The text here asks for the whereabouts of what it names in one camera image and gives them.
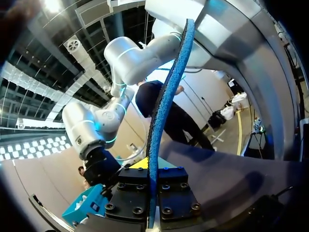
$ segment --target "white bag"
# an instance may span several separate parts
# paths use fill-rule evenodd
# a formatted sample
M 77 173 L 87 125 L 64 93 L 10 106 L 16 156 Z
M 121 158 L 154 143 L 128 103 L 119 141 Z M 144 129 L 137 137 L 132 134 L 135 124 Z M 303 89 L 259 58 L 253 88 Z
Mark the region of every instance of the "white bag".
M 249 107 L 249 101 L 246 93 L 241 93 L 232 99 L 232 104 L 236 106 L 238 110 L 245 109 Z
M 225 117 L 226 120 L 231 120 L 234 116 L 234 107 L 228 106 L 221 110 L 220 113 Z

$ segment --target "person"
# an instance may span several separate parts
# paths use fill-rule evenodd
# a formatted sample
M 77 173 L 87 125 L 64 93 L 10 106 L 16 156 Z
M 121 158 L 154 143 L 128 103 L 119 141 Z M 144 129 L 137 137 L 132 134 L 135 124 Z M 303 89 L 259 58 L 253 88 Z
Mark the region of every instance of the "person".
M 78 172 L 79 172 L 79 174 L 83 177 L 83 176 L 84 176 L 84 173 L 85 173 L 84 167 L 83 167 L 83 166 L 80 166 L 80 167 L 78 168 Z M 84 183 L 83 183 L 83 184 L 84 184 L 85 190 L 87 190 L 87 189 L 90 188 L 90 184 L 87 182 L 86 179 L 84 180 Z
M 151 117 L 155 110 L 155 103 L 159 97 L 163 83 L 160 81 L 146 80 L 137 84 L 139 90 L 135 97 L 135 103 L 144 117 Z M 182 86 L 178 86 L 175 95 L 184 91 Z M 187 138 L 183 131 L 188 132 L 200 146 L 204 149 L 215 150 L 206 135 L 200 130 L 195 121 L 176 103 L 172 103 L 169 115 L 165 122 L 164 131 L 172 140 L 179 143 L 188 144 Z

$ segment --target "black shirt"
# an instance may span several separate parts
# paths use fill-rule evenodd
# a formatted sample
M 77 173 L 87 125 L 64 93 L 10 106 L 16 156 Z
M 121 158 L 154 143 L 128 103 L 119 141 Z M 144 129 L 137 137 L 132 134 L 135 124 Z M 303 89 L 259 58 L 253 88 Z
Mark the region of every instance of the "black shirt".
M 150 117 L 155 109 L 156 100 L 159 97 L 163 83 L 160 81 L 150 81 L 142 84 L 135 96 L 135 103 L 144 117 Z M 183 109 L 176 103 L 172 103 L 168 118 L 173 118 L 182 113 Z

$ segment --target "ceiling vent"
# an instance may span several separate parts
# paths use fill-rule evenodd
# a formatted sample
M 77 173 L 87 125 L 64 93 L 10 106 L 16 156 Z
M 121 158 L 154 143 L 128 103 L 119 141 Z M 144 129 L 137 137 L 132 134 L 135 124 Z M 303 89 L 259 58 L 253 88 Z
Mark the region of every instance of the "ceiling vent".
M 81 46 L 81 42 L 79 40 L 69 40 L 67 44 L 67 50 L 70 53 L 76 52 Z

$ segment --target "person's hand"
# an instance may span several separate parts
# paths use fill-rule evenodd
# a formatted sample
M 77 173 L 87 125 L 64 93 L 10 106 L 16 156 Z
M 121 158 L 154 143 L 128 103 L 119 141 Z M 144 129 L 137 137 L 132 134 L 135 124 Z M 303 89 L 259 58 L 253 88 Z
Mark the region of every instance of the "person's hand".
M 183 91 L 184 91 L 184 88 L 182 86 L 178 86 L 175 95 L 178 95 Z
M 179 89 L 179 92 L 180 92 L 180 93 L 184 91 L 183 86 L 178 86 L 178 89 Z

